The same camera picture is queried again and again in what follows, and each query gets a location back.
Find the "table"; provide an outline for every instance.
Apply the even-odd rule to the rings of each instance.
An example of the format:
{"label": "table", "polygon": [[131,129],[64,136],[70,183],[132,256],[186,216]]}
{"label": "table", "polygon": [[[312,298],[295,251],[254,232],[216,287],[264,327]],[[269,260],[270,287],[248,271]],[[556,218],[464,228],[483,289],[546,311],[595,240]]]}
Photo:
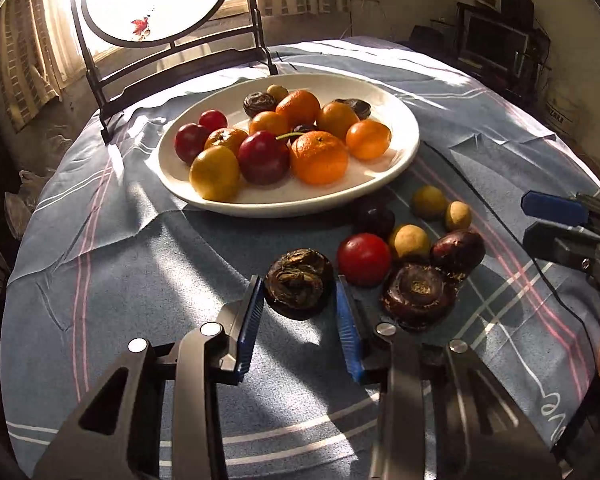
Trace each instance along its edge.
{"label": "table", "polygon": [[[432,238],[442,234],[441,225],[420,222],[408,206],[415,189],[433,184],[472,207],[487,245],[453,312],[423,340],[465,339],[551,446],[594,375],[600,296],[580,273],[538,262],[582,324],[551,295],[514,238],[522,239],[532,222],[520,210],[520,197],[529,189],[600,196],[600,182],[528,114],[423,54],[373,38],[271,50],[281,73],[362,78],[416,115],[426,144],[382,191],[398,222],[419,223]],[[25,472],[128,341],[143,336],[158,345],[181,338],[240,298],[249,277],[264,274],[285,251],[309,246],[334,259],[350,232],[337,212],[297,219],[220,216],[171,196],[146,164],[160,134],[187,107],[266,74],[264,67],[228,69],[156,94],[126,111],[108,147],[94,116],[45,187],[8,285],[0,357],[7,424]],[[354,293],[365,301],[378,294]],[[171,393],[162,423],[162,478],[171,475]],[[307,322],[267,308],[245,382],[219,390],[229,474],[366,478],[377,401],[376,392],[347,375],[334,308]]]}

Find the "tangerine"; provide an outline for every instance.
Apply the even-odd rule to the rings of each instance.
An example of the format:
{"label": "tangerine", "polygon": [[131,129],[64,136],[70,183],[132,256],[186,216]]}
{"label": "tangerine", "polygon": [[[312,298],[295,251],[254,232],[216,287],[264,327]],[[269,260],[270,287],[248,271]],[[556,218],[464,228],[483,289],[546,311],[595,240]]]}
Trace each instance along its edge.
{"label": "tangerine", "polygon": [[276,113],[285,116],[291,128],[299,124],[314,124],[320,113],[320,101],[307,90],[295,90],[280,101]]}
{"label": "tangerine", "polygon": [[346,143],[349,153],[355,158],[372,160],[389,148],[391,130],[378,121],[365,119],[349,128]]}
{"label": "tangerine", "polygon": [[329,132],[344,142],[349,128],[359,120],[349,105],[334,101],[324,105],[315,120],[315,124],[318,126],[318,130]]}
{"label": "tangerine", "polygon": [[341,179],[349,165],[345,145],[328,132],[308,132],[291,146],[291,170],[306,184],[324,186]]}
{"label": "tangerine", "polygon": [[262,130],[267,130],[275,136],[288,134],[291,131],[286,117],[276,112],[260,112],[251,120],[249,135]]}
{"label": "tangerine", "polygon": [[249,134],[240,128],[220,128],[206,138],[205,150],[211,146],[226,146],[235,156],[238,156],[238,148]]}

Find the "pink stripe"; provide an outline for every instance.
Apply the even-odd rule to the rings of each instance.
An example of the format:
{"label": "pink stripe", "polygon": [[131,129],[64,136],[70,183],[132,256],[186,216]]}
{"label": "pink stripe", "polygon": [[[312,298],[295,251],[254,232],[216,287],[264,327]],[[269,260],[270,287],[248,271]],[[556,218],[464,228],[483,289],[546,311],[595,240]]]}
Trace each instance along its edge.
{"label": "pink stripe", "polygon": [[113,170],[109,171],[109,177],[107,178],[107,182],[104,186],[104,190],[102,191],[102,198],[100,199],[100,204],[98,204],[98,208],[96,210],[96,216],[93,219],[93,229],[91,231],[91,242],[89,244],[89,250],[87,251],[87,277],[84,280],[84,299],[82,300],[82,371],[84,373],[84,387],[86,391],[89,391],[89,376],[87,374],[87,291],[89,290],[89,284],[91,281],[91,250],[93,249],[93,245],[95,243],[96,238],[96,227],[98,225],[98,217],[100,216],[100,211],[102,210],[102,204],[104,202],[104,198],[107,195],[107,189],[109,188],[109,183],[111,182],[111,175],[113,174]]}
{"label": "pink stripe", "polygon": [[[440,179],[440,177],[437,176],[437,174],[431,169],[429,168],[426,164],[424,164],[421,160],[418,161],[424,168],[424,170],[427,171],[427,173],[429,173],[441,186],[443,186],[446,191],[452,195],[453,197],[455,197],[457,200],[461,200],[461,197],[453,190],[451,189],[442,179]],[[423,177],[422,174],[420,174],[415,168],[413,168],[413,173],[423,182],[427,182],[427,179]],[[536,296],[537,300],[538,300],[538,306],[535,307],[535,311],[538,312],[538,309],[540,308],[544,308],[550,315],[553,315],[553,313],[546,307],[546,305],[544,304],[544,301],[541,300],[539,294],[537,293],[537,291],[535,290],[535,288],[533,287],[533,285],[531,285],[531,282],[529,281],[528,277],[526,276],[526,272],[522,269],[522,266],[520,266],[520,263],[516,260],[515,256],[511,253],[511,251],[509,251],[509,248],[506,246],[506,244],[502,241],[502,239],[493,231],[493,229],[491,229],[490,225],[487,223],[487,221],[482,218],[480,215],[476,214],[476,216],[480,219],[480,221],[485,225],[485,227],[494,235],[494,237],[496,238],[496,240],[498,241],[498,243],[507,251],[507,254],[509,255],[510,259],[516,264],[517,268],[518,268],[518,272],[520,273],[520,276],[524,278],[524,280],[526,281],[526,284],[529,286],[529,289],[534,293],[534,295]],[[493,251],[494,254],[496,254],[496,257],[498,259],[498,261],[500,262],[500,264],[502,265],[502,267],[505,269],[505,272],[509,275],[509,277],[513,277],[514,273],[509,269],[509,266],[507,265],[507,263],[504,261],[504,259],[502,258],[502,256],[498,253],[498,251],[495,249],[494,245],[491,243],[491,241],[483,234],[483,232],[480,231],[480,229],[477,229],[478,233],[485,239],[485,241],[487,242],[487,244],[489,245],[489,247],[491,248],[491,251]],[[544,317],[539,316],[540,319],[542,320],[542,323],[545,325],[545,327],[547,328],[547,330],[558,340],[558,342],[565,348],[565,350],[567,351],[567,356],[568,359],[570,361],[570,367],[571,367],[571,373],[573,375],[573,380],[575,382],[576,385],[576,390],[578,392],[578,398],[582,400],[583,398],[583,393],[582,393],[582,386],[580,385],[580,381],[578,379],[578,375],[576,373],[576,368],[574,366],[573,363],[573,357],[571,355],[571,348],[570,346],[567,345],[567,343],[564,341],[564,339],[562,339],[562,337],[555,332],[555,330],[553,328],[551,328],[548,323],[546,322],[546,320],[544,319]],[[589,376],[587,373],[585,373],[586,378],[587,378],[587,382],[589,381]]]}
{"label": "pink stripe", "polygon": [[[533,123],[531,123],[530,121],[526,120],[526,116],[525,116],[525,112],[522,112],[521,110],[519,111],[518,108],[514,105],[512,105],[511,103],[509,103],[507,100],[505,100],[503,97],[499,96],[498,94],[496,94],[493,91],[489,91],[489,94],[491,95],[491,97],[496,101],[496,102],[500,102],[501,104],[503,104],[505,106],[505,108],[507,110],[509,110],[511,113],[513,113],[516,117],[518,117],[520,119],[520,121],[526,126],[526,129],[529,130],[530,128],[534,129],[535,131],[539,131],[538,127],[536,127]],[[559,153],[561,153],[565,158],[567,158],[572,164],[574,164],[579,170],[581,169],[573,160],[571,160],[565,153],[561,152],[560,150],[556,150]],[[429,168],[422,160],[419,161],[422,166],[429,171],[429,173],[432,173],[432,169]],[[493,229],[491,229],[490,225],[484,221],[483,219],[481,219],[482,222],[485,224],[485,226],[487,227],[487,229],[489,231],[491,231],[491,233],[495,236],[496,240],[499,241],[499,243],[504,247],[504,250],[507,251],[507,253],[509,254],[509,257],[512,259],[512,261],[515,263],[516,267],[518,268],[518,270],[520,272],[522,272],[522,266],[520,266],[519,261],[517,261],[514,257],[514,255],[509,251],[509,247],[501,240],[501,238],[498,236],[498,234],[493,231]],[[538,301],[542,301],[540,299],[540,296],[538,294],[538,292],[536,291],[536,289],[534,287],[531,287],[531,291],[533,293],[533,295],[535,295],[536,299]],[[552,319],[555,320],[555,322],[558,324],[558,326],[563,329],[571,338],[574,339],[575,342],[575,347],[576,347],[576,352],[578,354],[578,357],[580,359],[580,361],[582,362],[582,367],[583,367],[583,371],[584,371],[584,375],[586,378],[586,382],[589,383],[589,371],[587,370],[587,364],[586,361],[584,360],[584,355],[582,354],[582,349],[580,347],[580,343],[578,342],[578,338],[577,336],[569,329],[569,327],[567,327],[562,320],[557,317],[548,307],[545,307],[545,310],[547,311],[547,313],[549,314],[549,316],[551,316]]]}
{"label": "pink stripe", "polygon": [[96,194],[94,195],[93,199],[91,199],[91,208],[90,208],[90,214],[89,214],[89,220],[87,220],[87,227],[85,229],[84,232],[84,237],[82,239],[82,246],[80,247],[80,253],[78,254],[78,278],[77,278],[77,282],[75,284],[75,297],[74,297],[74,326],[73,326],[73,335],[72,335],[72,348],[71,348],[71,354],[72,354],[72,364],[74,366],[74,379],[75,379],[75,390],[76,390],[76,394],[78,396],[78,402],[80,402],[80,387],[78,386],[78,372],[77,372],[77,360],[76,360],[76,347],[75,347],[75,331],[76,331],[76,313],[77,313],[77,309],[78,309],[78,297],[80,296],[80,280],[82,277],[82,254],[84,253],[84,248],[87,245],[87,238],[89,235],[89,227],[91,225],[91,221],[93,219],[93,212],[95,210],[95,204],[96,201],[98,199],[98,196],[100,194],[100,187],[102,186],[102,181],[104,180],[104,176],[105,173],[107,173],[107,168],[109,167],[109,161],[107,161],[107,164],[105,166],[104,171],[102,172],[102,175],[100,176],[100,181],[98,182],[98,187],[97,187],[97,191]]}
{"label": "pink stripe", "polygon": [[80,385],[78,384],[78,371],[75,364],[75,314],[78,310],[78,294],[80,293],[80,276],[82,274],[82,255],[78,254],[78,280],[75,285],[75,296],[74,296],[74,324],[72,325],[72,338],[71,338],[71,361],[74,365],[74,381],[75,381],[75,393],[78,396],[78,402],[80,402]]}

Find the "metal chair frame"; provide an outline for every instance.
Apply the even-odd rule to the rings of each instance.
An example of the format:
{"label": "metal chair frame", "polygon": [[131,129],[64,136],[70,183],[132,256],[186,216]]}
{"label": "metal chair frame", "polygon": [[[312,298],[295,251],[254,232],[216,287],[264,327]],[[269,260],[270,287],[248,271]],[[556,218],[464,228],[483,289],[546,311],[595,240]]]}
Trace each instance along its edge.
{"label": "metal chair frame", "polygon": [[[102,124],[102,139],[105,144],[109,144],[113,138],[113,132],[109,130],[110,119],[117,113],[122,112],[129,106],[137,103],[138,101],[145,99],[159,91],[162,91],[171,86],[175,86],[179,83],[183,83],[189,79],[216,72],[224,68],[230,68],[232,66],[238,66],[242,64],[249,64],[254,62],[266,62],[269,68],[269,73],[275,75],[278,73],[278,69],[271,60],[271,54],[266,47],[264,40],[264,32],[262,28],[262,17],[258,10],[256,0],[247,0],[249,7],[250,24],[243,27],[231,28],[229,30],[223,30],[222,32],[216,32],[215,34],[209,34],[202,36],[195,40],[187,41],[185,43],[176,44],[176,41],[183,38],[187,34],[192,33],[194,30],[200,28],[204,23],[208,22],[209,19],[218,11],[225,0],[218,0],[199,22],[186,28],[185,30],[174,34],[163,40],[138,42],[138,41],[124,41],[119,38],[114,38],[109,34],[102,31],[91,19],[89,9],[87,7],[86,0],[80,0],[80,10],[84,17],[88,27],[100,38],[107,41],[107,43],[114,44],[116,46],[122,46],[125,48],[149,48],[152,46],[167,45],[168,47],[160,52],[151,54],[136,62],[133,62],[115,72],[101,77],[96,63],[94,62],[91,51],[89,50],[86,41],[84,39],[84,33],[82,31],[82,25],[80,23],[80,14],[78,13],[78,1],[71,0],[71,11],[74,19],[75,30],[77,33],[78,44],[84,58],[86,66],[86,78],[93,92],[93,95],[100,109],[100,123]],[[214,41],[224,40],[226,38],[232,38],[234,36],[240,36],[243,34],[252,34],[255,46],[244,50],[236,50],[229,48],[207,54],[190,61],[182,62],[176,66],[170,67],[165,70],[161,70],[151,76],[142,78],[129,86],[126,86],[122,94],[107,98],[104,89],[107,85],[117,81],[121,77],[128,75],[143,66],[157,62],[167,56],[189,50],[190,48],[200,46],[203,44],[209,44]]]}

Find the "black cable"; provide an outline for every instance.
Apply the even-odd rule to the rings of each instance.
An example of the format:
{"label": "black cable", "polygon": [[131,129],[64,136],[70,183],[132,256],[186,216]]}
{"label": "black cable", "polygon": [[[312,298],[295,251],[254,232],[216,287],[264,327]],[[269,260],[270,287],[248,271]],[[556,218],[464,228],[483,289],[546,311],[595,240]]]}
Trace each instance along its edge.
{"label": "black cable", "polygon": [[544,35],[549,39],[549,41],[551,41],[551,38],[549,38],[549,35],[546,33],[546,30],[544,30],[542,23],[540,23],[540,20],[538,20],[535,16],[534,16],[534,20],[536,21],[536,23],[538,24],[538,27],[540,27],[540,30],[542,30]]}
{"label": "black cable", "polygon": [[[513,234],[513,232],[511,232],[511,229],[509,229],[509,227],[504,223],[504,220],[502,220],[502,218],[500,218],[500,215],[498,215],[498,213],[496,213],[496,211],[493,209],[493,207],[491,207],[491,205],[484,199],[484,197],[478,192],[478,190],[475,189],[474,185],[471,182],[469,182],[469,179],[467,177],[465,177],[464,174],[462,174],[462,171],[458,170],[458,168],[456,168],[456,166],[448,158],[446,158],[445,155],[440,153],[440,150],[437,150],[436,148],[434,148],[431,144],[429,144],[425,140],[423,140],[422,142],[428,148],[432,149],[435,153],[437,153],[442,158],[442,160],[444,160],[447,163],[447,165],[462,179],[462,181],[478,197],[478,199],[480,199],[480,202],[482,202],[482,204],[488,209],[488,211],[498,220],[498,222],[500,222],[500,224],[504,227],[505,231],[509,234],[509,236],[511,236],[516,241],[516,243],[520,247],[522,247],[523,250],[525,250],[525,247],[522,244],[522,242],[520,240],[518,240],[518,238],[516,237],[515,234]],[[555,299],[558,301],[558,303],[560,303],[560,306],[563,307],[575,319],[577,319],[578,322],[582,325],[582,328],[584,329],[584,333],[587,336],[587,340],[589,341],[589,347],[591,348],[591,354],[593,355],[593,361],[596,362],[597,354],[593,348],[593,343],[591,342],[591,338],[589,337],[589,332],[587,331],[587,326],[584,324],[584,321],[573,310],[571,310],[568,306],[566,306],[564,304],[564,301],[561,300],[560,296],[558,295],[558,291],[555,290],[555,287],[551,284],[549,279],[544,275],[544,272],[542,272],[542,269],[540,268],[538,261],[536,261],[535,258],[531,258],[531,260],[533,261],[534,265],[536,266],[536,269],[538,270],[538,275],[542,278],[542,280],[544,281],[544,284],[549,288],[549,291],[551,292],[551,294],[553,296],[555,296]]]}

